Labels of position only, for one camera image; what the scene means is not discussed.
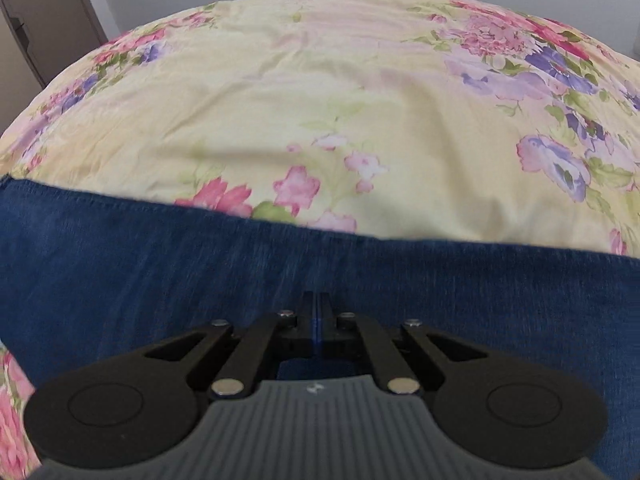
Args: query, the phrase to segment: metal screw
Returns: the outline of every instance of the metal screw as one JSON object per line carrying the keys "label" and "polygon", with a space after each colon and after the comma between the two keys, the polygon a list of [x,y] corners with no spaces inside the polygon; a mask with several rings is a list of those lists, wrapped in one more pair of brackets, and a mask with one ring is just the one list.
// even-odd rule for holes
{"label": "metal screw", "polygon": [[217,396],[228,397],[244,390],[244,384],[237,379],[218,379],[211,385],[211,389]]}
{"label": "metal screw", "polygon": [[420,389],[420,383],[411,377],[396,377],[391,379],[386,387],[394,394],[411,395]]}

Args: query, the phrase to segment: denim jeans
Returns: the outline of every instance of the denim jeans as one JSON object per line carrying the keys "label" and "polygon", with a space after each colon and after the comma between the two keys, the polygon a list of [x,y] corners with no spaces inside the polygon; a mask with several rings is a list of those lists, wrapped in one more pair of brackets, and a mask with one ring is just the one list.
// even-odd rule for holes
{"label": "denim jeans", "polygon": [[592,459],[640,470],[640,260],[378,240],[0,180],[0,339],[38,386],[214,318],[245,326],[304,290],[386,325],[419,317],[599,391]]}

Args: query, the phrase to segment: bed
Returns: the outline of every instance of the bed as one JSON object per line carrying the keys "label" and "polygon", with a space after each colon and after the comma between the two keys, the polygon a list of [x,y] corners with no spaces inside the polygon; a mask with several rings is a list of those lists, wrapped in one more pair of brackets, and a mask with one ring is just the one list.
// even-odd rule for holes
{"label": "bed", "polygon": [[[0,174],[635,265],[638,88],[637,61],[474,0],[217,2],[68,67],[0,137]],[[0,338],[12,329],[1,324]],[[38,460],[20,420],[33,387],[10,350],[0,346],[0,477],[17,480]]]}

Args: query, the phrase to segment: gray gripper base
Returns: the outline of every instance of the gray gripper base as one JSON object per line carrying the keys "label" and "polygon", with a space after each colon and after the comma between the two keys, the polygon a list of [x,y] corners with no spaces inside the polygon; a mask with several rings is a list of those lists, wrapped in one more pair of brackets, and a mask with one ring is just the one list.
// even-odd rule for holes
{"label": "gray gripper base", "polygon": [[423,402],[371,376],[264,381],[214,402],[187,439],[148,462],[80,470],[45,462],[33,480],[607,480],[587,459],[548,470],[505,468],[450,441]]}

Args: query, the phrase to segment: door frame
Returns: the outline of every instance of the door frame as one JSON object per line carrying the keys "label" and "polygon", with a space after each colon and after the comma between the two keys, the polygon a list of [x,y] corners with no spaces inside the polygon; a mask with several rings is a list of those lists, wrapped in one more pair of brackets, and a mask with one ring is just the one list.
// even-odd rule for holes
{"label": "door frame", "polygon": [[95,13],[95,9],[91,3],[91,0],[80,0],[80,1],[82,2],[82,6],[84,7],[86,15],[89,17],[89,21],[91,22],[91,26],[93,27],[96,33],[96,36],[98,36],[98,39],[102,44],[107,43],[107,41],[109,41],[109,38],[107,38],[107,35],[104,33],[104,29],[100,24],[98,15]]}
{"label": "door frame", "polygon": [[[107,43],[107,41],[108,41],[107,35],[104,33],[102,25],[100,24],[100,20],[98,20],[98,16],[95,13],[94,6],[92,5],[91,0],[80,0],[80,2],[82,3],[82,6],[84,7],[84,12],[86,13],[87,17],[89,18],[89,22],[91,23],[91,27],[94,30],[96,36],[98,37],[98,40],[102,44]],[[38,80],[38,83],[40,83],[40,86],[44,89],[46,87],[46,85],[44,83],[44,80],[41,78],[40,74],[36,70],[36,67],[33,64],[33,61],[31,61],[31,58],[29,57],[29,55],[23,49],[22,44],[20,44],[20,41],[18,40],[18,35],[16,34],[16,31],[11,26],[11,22],[9,21],[9,12],[6,10],[6,5],[4,4],[3,0],[0,0],[0,12],[1,12],[2,19],[4,19],[5,22],[7,22],[7,25],[11,29],[11,34],[14,37],[14,41],[18,45],[18,48],[20,49],[20,52],[22,53],[22,56],[24,57],[25,61],[27,62],[27,65],[29,66],[29,68],[33,72],[33,75],[35,76],[35,78]]]}

